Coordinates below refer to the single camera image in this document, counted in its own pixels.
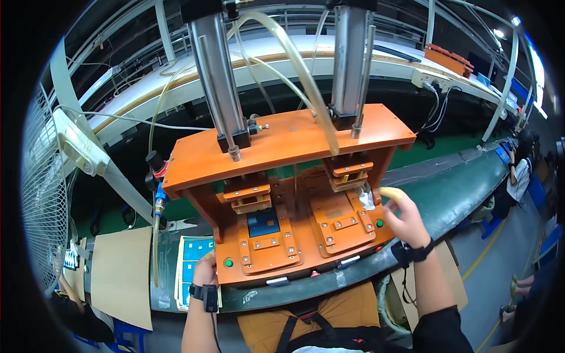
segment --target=green floor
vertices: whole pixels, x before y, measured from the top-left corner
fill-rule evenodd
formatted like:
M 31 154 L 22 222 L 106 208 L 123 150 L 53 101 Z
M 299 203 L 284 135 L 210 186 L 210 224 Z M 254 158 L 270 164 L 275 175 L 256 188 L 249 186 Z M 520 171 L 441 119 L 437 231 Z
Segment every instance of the green floor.
M 388 169 L 404 167 L 406 165 L 460 152 L 477 146 L 479 142 L 480 136 L 477 136 L 476 138 L 469 138 L 468 136 L 441 137 L 436 139 L 434 148 L 429 151 L 425 148 L 423 143 L 416 142 L 408 151 L 396 149 Z M 309 169 L 319 164 L 319 160 L 300 163 L 298 164 L 298 170 L 300 172 L 303 169 Z M 290 165 L 287 167 L 270 169 L 268 174 L 270 176 L 277 175 L 279 178 L 292 177 L 292 166 Z M 214 183 L 214 187 L 216 192 L 221 192 L 223 189 L 223 183 Z M 170 201 L 163 213 L 169 221 L 198 216 L 198 212 L 186 198 Z M 79 238 L 91 237 L 89 230 L 91 219 L 75 220 L 75 222 Z M 149 223 L 138 216 L 134 228 L 142 228 L 145 226 L 149 226 Z M 108 234 L 125 230 L 127 227 L 121 219 L 121 208 L 104 211 L 100 219 L 99 227 L 100 234 Z

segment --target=person's left hand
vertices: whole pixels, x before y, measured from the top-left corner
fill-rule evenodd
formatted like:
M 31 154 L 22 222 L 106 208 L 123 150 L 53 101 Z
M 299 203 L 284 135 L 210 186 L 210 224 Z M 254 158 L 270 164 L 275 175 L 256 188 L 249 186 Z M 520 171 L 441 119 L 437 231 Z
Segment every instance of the person's left hand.
M 197 286 L 218 286 L 218 275 L 216 274 L 216 252 L 212 251 L 204 255 L 194 266 L 192 283 Z

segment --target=yellow floor line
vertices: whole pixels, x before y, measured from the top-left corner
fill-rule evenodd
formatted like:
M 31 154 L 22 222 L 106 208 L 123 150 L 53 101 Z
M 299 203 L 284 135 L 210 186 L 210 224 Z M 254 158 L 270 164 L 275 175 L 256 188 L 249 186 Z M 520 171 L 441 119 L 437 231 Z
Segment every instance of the yellow floor line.
M 524 266 L 524 270 L 522 271 L 522 275 L 520 276 L 520 280 L 524 279 L 524 275 L 526 274 L 526 271 L 528 269 L 528 265 L 530 263 L 530 259 L 532 257 L 532 250 L 533 250 L 533 246 L 536 243 L 537 237 L 533 237 L 532 239 L 532 245 L 530 245 L 530 252 L 528 254 L 528 260 L 526 261 L 526 265 Z M 508 302 L 508 305 L 512 304 L 512 299 L 510 299 L 510 301 Z M 488 340 L 490 339 L 490 336 L 493 335 L 494 331 L 496 331 L 498 325 L 500 324 L 500 320 L 498 320 L 495 324 L 495 326 L 493 327 L 493 330 L 489 333 L 488 336 L 486 336 L 486 339 L 481 343 L 481 345 L 479 346 L 479 348 L 477 348 L 477 350 L 475 351 L 475 353 L 477 353 L 478 351 L 481 350 L 481 348 L 488 342 Z
M 485 250 L 483 250 L 483 252 L 481 253 L 481 255 L 479 256 L 479 258 L 475 261 L 475 263 L 469 268 L 469 270 L 467 270 L 467 272 L 465 272 L 465 274 L 461 277 L 461 280 L 464 281 L 467 277 L 469 277 L 469 275 L 471 274 L 471 272 L 473 272 L 473 270 L 475 269 L 475 267 L 477 267 L 477 265 L 479 264 L 479 262 L 481 262 L 483 260 L 483 258 L 485 257 L 486 253 L 489 251 L 490 247 L 492 246 L 492 244 L 494 243 L 494 241 L 496 240 L 496 238 L 498 238 L 498 235 L 500 234 L 500 231 L 502 230 L 502 227 L 504 226 L 504 224 L 506 223 L 507 218 L 504 219 L 504 221 L 502 221 L 500 223 L 500 225 L 498 226 L 498 230 L 496 231 L 496 233 L 494 234 L 493 238 L 490 240 L 489 244 L 486 246 Z

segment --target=black apron strap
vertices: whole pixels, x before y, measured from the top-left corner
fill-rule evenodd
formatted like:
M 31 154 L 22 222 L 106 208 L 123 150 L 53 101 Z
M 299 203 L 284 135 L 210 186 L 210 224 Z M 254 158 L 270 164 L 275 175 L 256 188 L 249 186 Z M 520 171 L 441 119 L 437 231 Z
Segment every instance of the black apron strap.
M 317 323 L 322 331 L 324 332 L 324 334 L 331 340 L 331 341 L 336 341 L 337 340 L 337 334 L 336 331 L 333 329 L 333 327 L 331 326 L 331 324 L 328 322 L 328 320 L 324 319 L 324 317 L 322 315 L 320 315 L 320 313 L 315 313 L 312 316 L 312 321 Z
M 288 343 L 290 342 L 290 336 L 292 336 L 292 331 L 294 330 L 296 321 L 298 321 L 298 318 L 296 316 L 288 317 L 288 320 L 284 325 L 284 329 L 282 330 L 279 344 L 277 345 L 277 353 L 286 353 L 286 349 L 288 348 Z

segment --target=orange machine frame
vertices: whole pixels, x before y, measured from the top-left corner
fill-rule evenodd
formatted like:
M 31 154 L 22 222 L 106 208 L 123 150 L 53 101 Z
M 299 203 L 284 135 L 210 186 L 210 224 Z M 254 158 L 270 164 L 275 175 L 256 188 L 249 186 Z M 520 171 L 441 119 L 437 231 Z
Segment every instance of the orange machine frame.
M 216 195 L 210 183 L 330 158 L 324 133 L 311 112 L 292 111 L 257 118 L 257 124 L 269 124 L 270 128 L 251 137 L 251 147 L 241 150 L 239 162 L 232 162 L 228 154 L 221 152 L 214 129 L 177 140 L 163 179 L 163 190 L 171 199 L 186 196 L 212 226 L 221 284 L 256 285 L 259 280 L 269 278 L 304 276 L 311 270 L 332 268 L 341 259 L 374 251 L 376 246 L 393 238 L 386 224 L 372 232 L 365 229 L 366 232 L 360 233 L 357 223 L 374 227 L 375 222 L 384 219 L 376 187 L 396 147 L 410 148 L 416 135 L 383 104 L 365 104 L 363 114 L 359 139 L 352 139 L 349 130 L 338 131 L 336 136 L 340 155 L 365 152 L 365 158 L 372 162 L 367 181 L 374 188 L 375 210 L 364 212 L 352 190 L 334 193 L 326 175 L 328 166 L 334 163 L 326 159 L 323 166 L 302 171 L 296 181 L 292 177 L 268 178 L 272 207 L 277 211 L 281 231 L 253 238 L 246 231 L 246 216 L 236 215 L 231 202 L 226 201 L 224 194 Z M 343 174 L 337 169 L 333 171 L 334 176 Z M 336 233 L 341 234 L 337 245 L 328 231 L 335 232 L 340 217 L 357 223 L 347 224 L 349 228 L 344 226 Z M 320 224 L 333 228 L 322 229 Z M 344 245 L 350 237 L 351 243 L 361 245 Z M 281 256 L 284 261 L 273 261 Z M 226 260 L 231 260 L 233 265 L 227 267 Z

